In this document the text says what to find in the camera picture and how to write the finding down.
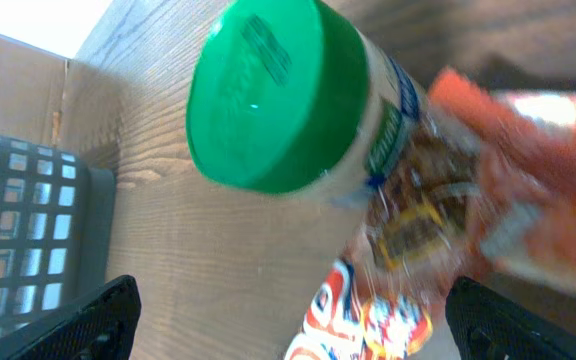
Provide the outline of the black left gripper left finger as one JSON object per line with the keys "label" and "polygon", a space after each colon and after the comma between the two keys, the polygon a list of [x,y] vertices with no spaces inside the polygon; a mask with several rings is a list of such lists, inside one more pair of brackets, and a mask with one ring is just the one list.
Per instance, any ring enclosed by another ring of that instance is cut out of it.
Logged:
{"label": "black left gripper left finger", "polygon": [[136,279],[119,276],[0,338],[0,359],[128,359],[141,308]]}

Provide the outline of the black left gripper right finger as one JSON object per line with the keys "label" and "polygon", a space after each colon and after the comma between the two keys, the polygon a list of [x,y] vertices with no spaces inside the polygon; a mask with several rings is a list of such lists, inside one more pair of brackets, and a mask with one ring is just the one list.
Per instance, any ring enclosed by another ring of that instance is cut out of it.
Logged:
{"label": "black left gripper right finger", "polygon": [[454,281],[445,316],[463,360],[576,360],[576,336],[468,277]]}

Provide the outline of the orange candy bar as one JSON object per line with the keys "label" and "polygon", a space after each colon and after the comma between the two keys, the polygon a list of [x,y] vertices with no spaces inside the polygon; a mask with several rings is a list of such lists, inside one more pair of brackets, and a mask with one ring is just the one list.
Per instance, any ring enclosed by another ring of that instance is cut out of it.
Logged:
{"label": "orange candy bar", "polygon": [[467,259],[480,149],[456,122],[424,121],[412,131],[285,358],[406,359],[421,350]]}

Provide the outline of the orange tissue pack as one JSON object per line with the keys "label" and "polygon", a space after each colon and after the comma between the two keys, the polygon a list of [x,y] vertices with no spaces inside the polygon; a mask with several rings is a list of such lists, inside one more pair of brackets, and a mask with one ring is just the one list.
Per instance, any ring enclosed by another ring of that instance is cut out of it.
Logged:
{"label": "orange tissue pack", "polygon": [[576,297],[576,125],[526,118],[451,67],[428,98],[481,143],[468,234],[483,261]]}

